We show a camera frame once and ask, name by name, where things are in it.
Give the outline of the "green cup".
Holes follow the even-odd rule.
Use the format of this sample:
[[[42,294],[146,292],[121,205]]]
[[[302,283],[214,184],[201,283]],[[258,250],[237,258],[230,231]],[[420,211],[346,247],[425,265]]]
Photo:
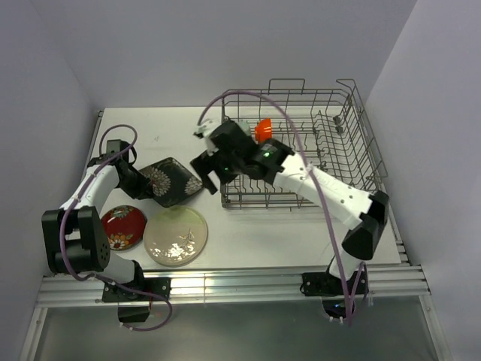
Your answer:
[[[241,129],[243,130],[244,133],[246,133],[247,135],[250,134],[250,125],[247,121],[240,120],[238,122],[238,125],[239,125],[239,127],[241,127]]]

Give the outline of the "black square floral plate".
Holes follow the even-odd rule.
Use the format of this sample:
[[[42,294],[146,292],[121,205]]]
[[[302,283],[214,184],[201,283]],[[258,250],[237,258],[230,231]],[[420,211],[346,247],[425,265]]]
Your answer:
[[[203,190],[203,183],[173,157],[148,165],[140,173],[150,180],[153,199],[163,208],[185,202]]]

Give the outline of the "orange bowl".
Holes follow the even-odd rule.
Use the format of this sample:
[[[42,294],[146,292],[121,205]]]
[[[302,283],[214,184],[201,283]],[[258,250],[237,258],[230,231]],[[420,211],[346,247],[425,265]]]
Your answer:
[[[272,138],[272,123],[271,118],[264,118],[259,121],[255,127],[255,140],[257,143],[262,143]]]

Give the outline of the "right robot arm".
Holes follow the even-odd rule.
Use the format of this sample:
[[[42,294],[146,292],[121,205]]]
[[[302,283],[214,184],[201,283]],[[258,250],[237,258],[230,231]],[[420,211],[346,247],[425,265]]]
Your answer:
[[[348,232],[342,243],[333,244],[334,256],[315,285],[321,296],[353,292],[363,263],[373,258],[386,227],[386,193],[369,193],[345,184],[274,138],[258,143],[249,126],[232,120],[206,120],[194,135],[204,141],[206,149],[190,164],[210,193],[217,191],[210,173],[221,184],[244,175],[295,193],[346,226]]]

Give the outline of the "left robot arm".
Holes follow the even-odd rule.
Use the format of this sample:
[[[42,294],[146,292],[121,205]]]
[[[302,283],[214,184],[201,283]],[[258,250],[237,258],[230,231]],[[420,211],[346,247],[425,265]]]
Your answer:
[[[49,269],[78,281],[98,278],[129,300],[147,293],[144,272],[137,261],[112,254],[99,216],[108,196],[119,188],[131,199],[153,197],[150,180],[135,167],[129,155],[133,144],[107,142],[106,152],[90,160],[85,178],[74,195],[41,218]]]

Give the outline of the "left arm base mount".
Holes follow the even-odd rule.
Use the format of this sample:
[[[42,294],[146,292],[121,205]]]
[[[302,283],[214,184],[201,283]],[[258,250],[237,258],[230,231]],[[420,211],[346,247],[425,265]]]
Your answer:
[[[173,307],[170,303],[171,279],[168,277],[147,278],[139,290],[132,287],[127,290],[126,285],[104,284],[101,301],[106,304],[117,305],[117,316],[123,325],[134,326],[144,323],[151,315],[155,301],[164,302],[168,313],[161,325],[165,325],[172,317]]]

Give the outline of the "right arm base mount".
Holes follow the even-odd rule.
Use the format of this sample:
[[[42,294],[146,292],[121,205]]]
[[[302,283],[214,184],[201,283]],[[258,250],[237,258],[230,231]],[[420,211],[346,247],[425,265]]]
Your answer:
[[[344,295],[341,279],[330,275],[328,272],[305,272],[302,275],[299,291],[306,297],[322,298],[322,306],[329,320],[345,321],[348,311],[348,302]],[[368,277],[366,272],[355,271],[346,282],[348,300],[352,301],[351,312],[355,312],[356,296],[368,296]]]

